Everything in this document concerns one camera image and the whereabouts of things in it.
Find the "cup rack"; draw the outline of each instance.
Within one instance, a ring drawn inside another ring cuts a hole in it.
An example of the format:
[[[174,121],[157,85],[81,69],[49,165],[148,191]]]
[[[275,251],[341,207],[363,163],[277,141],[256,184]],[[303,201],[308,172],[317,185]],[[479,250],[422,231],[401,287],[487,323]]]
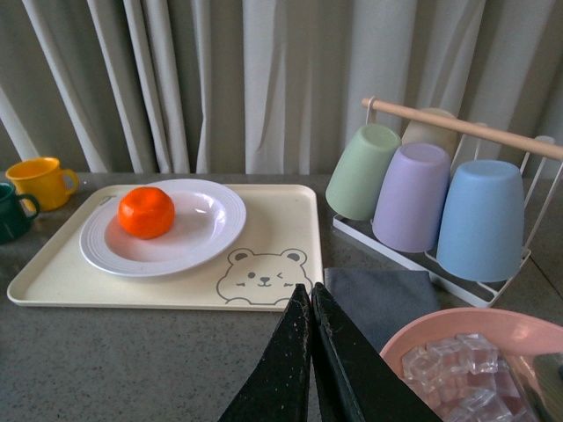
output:
[[[524,266],[531,255],[530,244],[533,237],[537,233],[537,229],[549,207],[552,197],[555,194],[558,183],[561,180],[563,173],[563,147],[544,142],[540,139],[547,137],[539,137],[537,139],[528,138],[521,135],[511,134],[509,132],[501,131],[491,127],[483,126],[476,123],[470,123],[464,120],[443,117],[437,114],[427,113],[422,110],[416,110],[402,105],[395,105],[387,103],[376,98],[365,98],[362,105],[368,108],[368,115],[366,122],[369,123],[374,118],[374,112],[382,112],[393,114],[408,120],[416,120],[421,123],[434,125],[438,127],[454,130],[460,134],[472,136],[477,139],[475,154],[473,159],[479,159],[479,146],[482,140],[499,143],[500,145],[509,146],[519,149],[524,153],[523,162],[520,167],[521,174],[524,174],[526,167],[530,162],[530,156],[538,156],[541,158],[533,178],[531,178],[530,185],[527,187],[525,193],[525,214],[528,211],[528,204],[530,198],[536,191],[537,182],[540,179],[542,171],[545,167],[547,160],[553,160],[559,165],[557,173],[553,178],[553,182],[549,191],[544,197],[543,204],[539,211],[535,213],[532,218],[531,229],[527,232],[527,236],[523,245],[522,261],[520,268]],[[460,140],[454,159],[452,160],[452,172],[457,163],[457,156],[459,150],[467,141],[466,136],[462,136]],[[404,268],[410,270],[423,270],[428,271],[430,279],[437,285],[444,288],[446,291],[459,297],[463,301],[478,308],[488,308],[493,306],[502,293],[517,277],[512,277],[508,280],[495,283],[480,283],[459,279],[458,277],[443,270],[437,263],[435,258],[435,250],[425,253],[403,253],[394,251],[393,249],[380,243],[371,232],[371,225],[366,222],[355,222],[348,220],[341,215],[335,215],[333,218],[334,228],[342,231],[343,233],[351,236],[355,240],[368,246],[370,249],[377,251],[387,258],[392,259]]]

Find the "curtain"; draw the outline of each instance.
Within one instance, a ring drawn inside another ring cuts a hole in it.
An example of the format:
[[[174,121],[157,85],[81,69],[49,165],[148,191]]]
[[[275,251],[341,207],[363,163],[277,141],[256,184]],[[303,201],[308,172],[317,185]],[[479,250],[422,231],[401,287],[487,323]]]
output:
[[[6,0],[0,168],[331,173],[372,96],[561,145],[562,21],[557,0]]]

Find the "gray napkin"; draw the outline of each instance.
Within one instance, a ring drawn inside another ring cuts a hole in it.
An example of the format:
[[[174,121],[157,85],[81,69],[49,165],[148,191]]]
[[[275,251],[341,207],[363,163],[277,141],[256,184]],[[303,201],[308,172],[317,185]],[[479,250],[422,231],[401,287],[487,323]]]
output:
[[[326,268],[325,285],[378,352],[405,325],[440,310],[426,271]]]

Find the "bear face print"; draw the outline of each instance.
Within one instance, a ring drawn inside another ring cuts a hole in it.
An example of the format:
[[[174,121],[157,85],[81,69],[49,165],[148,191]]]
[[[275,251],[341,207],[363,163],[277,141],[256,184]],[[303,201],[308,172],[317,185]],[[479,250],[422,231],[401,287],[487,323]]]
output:
[[[298,283],[308,292],[312,289],[303,268],[307,255],[298,249],[287,249],[279,255],[237,249],[228,260],[230,267],[217,282],[217,293],[226,303],[275,305],[288,301]]]

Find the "white plate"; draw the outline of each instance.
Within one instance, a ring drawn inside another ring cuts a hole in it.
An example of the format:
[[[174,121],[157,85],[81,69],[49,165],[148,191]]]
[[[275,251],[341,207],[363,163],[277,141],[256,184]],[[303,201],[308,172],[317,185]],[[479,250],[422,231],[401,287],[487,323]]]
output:
[[[151,240],[133,237],[117,221],[122,196],[111,198],[91,215],[80,234],[80,250],[93,266],[128,277],[176,273],[224,251],[245,225],[245,203],[226,186],[195,179],[150,186],[172,198],[176,209],[172,228]]]

